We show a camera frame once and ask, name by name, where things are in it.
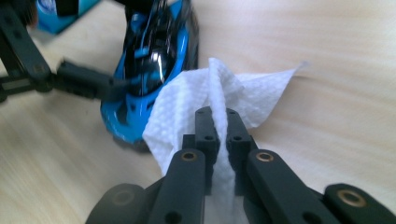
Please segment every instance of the black bracket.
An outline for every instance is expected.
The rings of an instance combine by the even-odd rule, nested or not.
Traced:
[[[202,223],[219,139],[209,107],[195,113],[195,134],[185,134],[165,177],[147,189],[119,185],[93,208],[87,223]],[[250,224],[395,224],[386,207],[361,189],[331,185],[324,195],[308,188],[273,151],[258,149],[236,111],[227,109],[227,149],[235,195],[244,196]]]
[[[25,91],[53,88],[103,101],[118,101],[130,83],[89,68],[63,62],[53,74],[14,9],[0,5],[0,59],[8,76],[0,77],[0,102]]]

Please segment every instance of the screw hole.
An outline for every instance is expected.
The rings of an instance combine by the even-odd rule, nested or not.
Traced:
[[[181,155],[181,159],[183,161],[195,161],[197,159],[197,155],[193,152],[185,152]]]
[[[113,197],[113,203],[117,206],[124,206],[134,200],[134,193],[129,190],[123,190]]]
[[[321,219],[317,215],[310,213],[310,212],[305,212],[303,213],[303,218],[304,221],[308,224],[321,224]]]
[[[274,160],[273,155],[266,153],[266,152],[257,153],[256,158],[259,161],[273,161]]]
[[[349,189],[340,189],[337,196],[346,204],[354,207],[364,207],[367,202],[357,192]]]
[[[169,212],[165,216],[166,224],[177,224],[181,222],[181,214],[177,212]]]

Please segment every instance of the wooden table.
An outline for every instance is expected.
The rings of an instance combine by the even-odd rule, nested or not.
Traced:
[[[396,4],[393,1],[193,1],[200,67],[276,72],[307,61],[264,124],[250,130],[318,191],[366,190],[396,212]],[[112,74],[123,9],[103,1],[57,36],[32,32],[52,68],[62,57]],[[119,183],[160,170],[106,131],[98,101],[53,91],[0,105],[0,223],[83,223]]]

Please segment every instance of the paper towel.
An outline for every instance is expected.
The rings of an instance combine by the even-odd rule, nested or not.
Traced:
[[[195,111],[210,105],[220,140],[212,195],[222,223],[234,221],[234,172],[225,146],[226,108],[237,111],[247,128],[258,127],[268,118],[296,70],[235,76],[222,61],[211,58],[208,68],[182,72],[156,99],[143,138],[163,175],[173,155],[181,150],[183,134],[194,134]]]

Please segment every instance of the crumpled napkin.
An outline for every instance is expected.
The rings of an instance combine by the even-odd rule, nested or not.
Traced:
[[[166,174],[173,155],[181,150],[183,134],[194,134],[194,113],[210,105],[220,140],[214,165],[212,196],[222,223],[233,223],[234,172],[225,146],[226,108],[239,113],[247,128],[258,127],[270,115],[298,68],[274,74],[235,76],[220,60],[209,67],[179,74],[163,87],[143,132],[148,147]]]

